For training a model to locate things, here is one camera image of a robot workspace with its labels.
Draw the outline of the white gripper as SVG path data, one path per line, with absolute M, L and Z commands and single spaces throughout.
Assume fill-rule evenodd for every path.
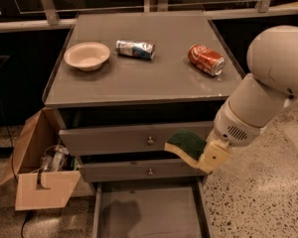
M 206 174 L 222 165 L 231 157 L 230 145 L 247 146 L 265 131 L 265 127 L 253 127 L 241 121 L 226 101 L 214 120 L 214 130 L 206 139 L 207 145 L 197 167 Z

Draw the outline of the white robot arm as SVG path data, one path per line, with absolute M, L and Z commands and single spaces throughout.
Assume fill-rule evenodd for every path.
M 298 99 L 298 25 L 261 32 L 251 42 L 246 61 L 250 73 L 217 113 L 195 164 L 206 174 L 231 157 L 232 146 L 250 145 L 272 118 Z

